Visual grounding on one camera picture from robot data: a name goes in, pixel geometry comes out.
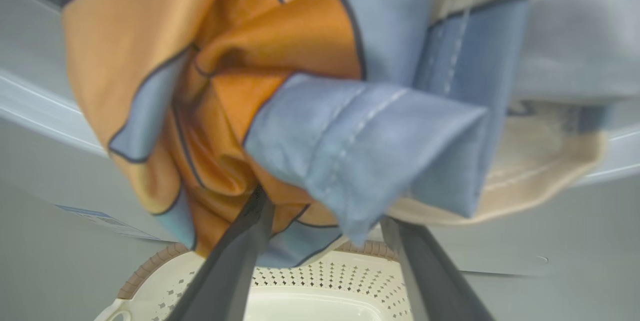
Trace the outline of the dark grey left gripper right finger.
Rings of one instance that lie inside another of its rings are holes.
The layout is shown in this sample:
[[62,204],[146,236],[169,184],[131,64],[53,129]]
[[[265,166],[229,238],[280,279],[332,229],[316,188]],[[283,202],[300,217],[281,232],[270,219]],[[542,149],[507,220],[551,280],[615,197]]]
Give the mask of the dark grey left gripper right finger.
[[494,320],[427,227],[390,216],[380,225],[400,262],[415,321]]

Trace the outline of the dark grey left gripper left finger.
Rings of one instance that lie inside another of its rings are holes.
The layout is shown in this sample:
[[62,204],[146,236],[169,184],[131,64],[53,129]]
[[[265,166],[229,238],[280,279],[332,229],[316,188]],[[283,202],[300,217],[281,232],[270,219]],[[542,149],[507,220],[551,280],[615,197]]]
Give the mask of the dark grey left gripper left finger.
[[258,257],[272,234],[274,205],[258,186],[211,250],[169,321],[242,321]]

